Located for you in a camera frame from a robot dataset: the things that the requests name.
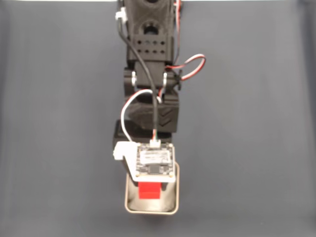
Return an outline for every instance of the black cable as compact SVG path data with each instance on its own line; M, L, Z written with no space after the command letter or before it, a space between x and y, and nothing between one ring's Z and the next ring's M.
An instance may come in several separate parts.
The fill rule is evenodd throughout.
M118 11L120 11L120 0L118 0ZM118 27L118 34L120 38L126 43L126 45L132 50L133 54L139 61L140 65L142 66L147 79L150 83L151 90L153 91L152 96L153 96L153 129L157 131L158 127L158 102L157 102L157 92L156 92L156 86L153 80L153 77L145 63L145 61L142 59L142 57L139 55L137 52L136 48L132 45L132 43L125 37L123 34L123 29L122 29L122 19L119 18L117 20L117 27Z

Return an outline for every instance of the circuit board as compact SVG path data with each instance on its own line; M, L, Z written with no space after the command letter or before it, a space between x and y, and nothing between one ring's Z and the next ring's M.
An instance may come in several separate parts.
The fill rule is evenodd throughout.
M151 148L150 144L141 143L137 149L136 174L167 175L175 174L174 147L172 144L162 144L159 149Z

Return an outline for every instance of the cable connector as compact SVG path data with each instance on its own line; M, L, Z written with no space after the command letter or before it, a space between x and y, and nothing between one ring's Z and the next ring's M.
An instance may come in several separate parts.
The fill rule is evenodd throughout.
M125 24L128 20L127 18L127 14L126 14L126 8L125 7L121 7L120 8L120 11L118 11L116 14L115 14L115 19L118 20L118 19L122 19L122 23Z
M150 148L160 148L161 147L161 140L150 140L149 146L150 146Z

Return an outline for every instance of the red block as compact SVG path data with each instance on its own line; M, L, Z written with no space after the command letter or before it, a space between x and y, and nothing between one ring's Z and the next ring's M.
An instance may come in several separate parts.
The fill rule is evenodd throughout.
M161 183L139 182L139 199L160 199Z

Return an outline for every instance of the gray surface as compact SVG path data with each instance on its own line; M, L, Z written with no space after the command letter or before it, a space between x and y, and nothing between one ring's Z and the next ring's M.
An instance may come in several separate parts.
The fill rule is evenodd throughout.
M179 212L133 216L112 158L125 48L115 3L7 2L0 236L316 235L314 134L290 1L186 2Z

